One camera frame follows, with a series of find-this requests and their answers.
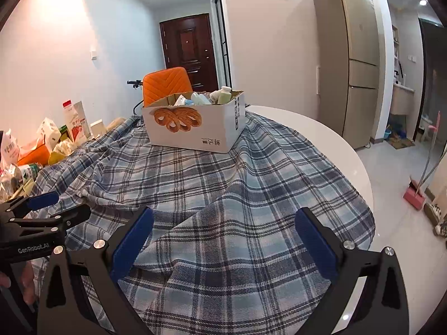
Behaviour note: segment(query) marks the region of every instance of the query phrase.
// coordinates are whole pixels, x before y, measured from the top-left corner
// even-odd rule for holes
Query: chair backrest
[[[142,81],[144,107],[174,93],[189,93],[193,88],[185,68],[177,67],[149,73]]]

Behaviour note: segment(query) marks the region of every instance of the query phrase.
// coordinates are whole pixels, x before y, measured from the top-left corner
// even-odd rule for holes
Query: blue bucket
[[[384,135],[384,140],[387,140],[388,137],[390,137],[390,135],[391,135],[391,130],[386,130],[385,135]]]

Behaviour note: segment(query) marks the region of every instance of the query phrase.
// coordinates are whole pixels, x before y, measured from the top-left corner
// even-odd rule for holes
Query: metal screw
[[[345,241],[343,243],[343,247],[345,247],[347,250],[353,250],[355,248],[355,244],[353,241]]]
[[[391,247],[386,247],[385,248],[385,254],[386,255],[394,255],[394,249]]]
[[[63,252],[63,247],[62,246],[57,246],[56,248],[53,249],[53,253],[55,255],[59,255]]]
[[[93,246],[94,246],[96,249],[101,249],[101,248],[103,248],[105,245],[106,245],[106,241],[104,241],[104,240],[102,240],[102,239],[100,239],[100,240],[96,241],[95,243],[93,243]]]

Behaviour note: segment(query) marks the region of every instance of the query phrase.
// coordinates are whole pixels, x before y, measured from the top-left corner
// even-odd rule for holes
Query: brown front door
[[[182,66],[196,92],[218,89],[209,14],[160,23],[166,68]]]

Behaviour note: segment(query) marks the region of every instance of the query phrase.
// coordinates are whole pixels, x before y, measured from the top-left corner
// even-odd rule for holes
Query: round white table
[[[248,111],[298,131],[314,144],[351,182],[373,212],[371,182],[354,149],[329,127],[309,117],[283,109],[250,106]]]

